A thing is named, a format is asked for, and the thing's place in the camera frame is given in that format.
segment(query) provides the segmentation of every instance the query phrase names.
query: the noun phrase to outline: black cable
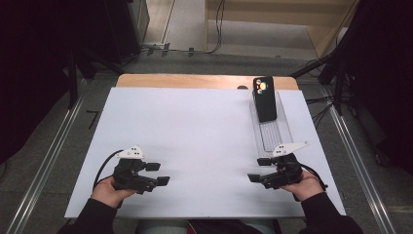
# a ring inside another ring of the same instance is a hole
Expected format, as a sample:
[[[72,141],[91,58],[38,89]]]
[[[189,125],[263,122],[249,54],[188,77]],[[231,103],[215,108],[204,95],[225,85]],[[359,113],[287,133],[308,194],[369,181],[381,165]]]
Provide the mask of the black cable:
[[[109,155],[109,157],[107,157],[107,159],[103,162],[102,166],[100,166],[100,169],[99,169],[99,171],[97,172],[96,178],[94,179],[94,188],[95,188],[102,180],[113,176],[113,175],[110,175],[110,176],[107,176],[107,177],[99,180],[100,174],[102,173],[104,167],[105,167],[106,164],[109,162],[109,160],[111,160],[111,159],[113,158],[113,156],[115,156],[117,153],[122,152],[122,151],[124,151],[124,150],[118,150],[118,151],[112,153],[112,154]]]
[[[329,103],[320,113],[317,115],[313,116],[314,124],[316,125],[316,129],[319,127],[319,123],[321,122],[321,119],[324,117],[325,113],[330,109],[330,107],[333,105],[333,103]]]
[[[306,99],[306,102],[307,104],[313,104],[313,103],[322,102],[326,100],[334,100],[334,97],[327,96],[327,97],[319,97],[319,98],[309,98],[309,99]]]
[[[149,49],[148,51],[158,51],[158,52],[186,52],[186,53],[192,53],[192,54],[212,54],[215,53],[219,48],[221,48],[222,45],[222,21],[224,19],[224,11],[225,11],[225,0],[221,0],[219,3],[218,9],[216,11],[216,16],[215,16],[215,26],[216,26],[216,31],[218,33],[218,41],[215,45],[215,48],[211,51],[204,52],[204,51],[186,51],[186,50],[176,50],[176,49],[158,49],[158,48],[151,48],[151,47],[145,47],[146,49]]]
[[[310,62],[315,61],[315,60],[316,60],[316,59],[311,59],[311,60],[307,61],[306,64],[304,65],[304,67],[306,67]],[[314,78],[319,78],[317,75],[314,75],[314,74],[310,73],[310,71],[307,72],[307,74],[309,74],[310,76],[312,76],[312,77],[314,77]]]
[[[316,172],[316,170],[310,168],[309,166],[306,166],[304,164],[300,164],[300,166],[304,169],[306,169],[309,173],[313,174],[318,180],[319,180],[319,185],[321,185],[322,190],[326,190],[326,188],[328,187],[327,184],[325,184],[321,177],[319,176],[319,174]]]
[[[125,66],[129,65],[134,59],[136,59],[139,56],[141,56],[143,54],[146,54],[148,52],[149,52],[149,50],[144,50],[144,51],[141,51],[138,55],[134,55],[134,56],[129,57],[128,61],[125,62],[124,64],[122,64],[120,67],[125,67]],[[107,67],[99,67],[97,64],[95,64],[94,66],[96,67],[97,71],[108,70]]]
[[[218,26],[218,16],[219,16],[219,11],[222,7],[221,10],[221,19],[220,23]],[[218,10],[216,11],[216,16],[215,16],[215,25],[216,25],[216,31],[218,33],[218,42],[216,43],[215,48],[212,51],[206,52],[206,54],[212,54],[215,53],[219,48],[221,48],[221,43],[222,43],[222,21],[224,19],[224,11],[225,11],[225,0],[221,0],[218,6]]]
[[[7,161],[4,162],[4,172],[0,175],[0,180],[4,177],[7,172]]]

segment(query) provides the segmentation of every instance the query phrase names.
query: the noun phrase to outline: smartphone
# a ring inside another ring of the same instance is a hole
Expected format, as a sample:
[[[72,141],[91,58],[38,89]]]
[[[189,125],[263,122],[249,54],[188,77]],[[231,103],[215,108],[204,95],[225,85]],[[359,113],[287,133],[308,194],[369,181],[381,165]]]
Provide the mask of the smartphone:
[[[253,79],[253,97],[260,123],[277,119],[276,94],[272,76]]]

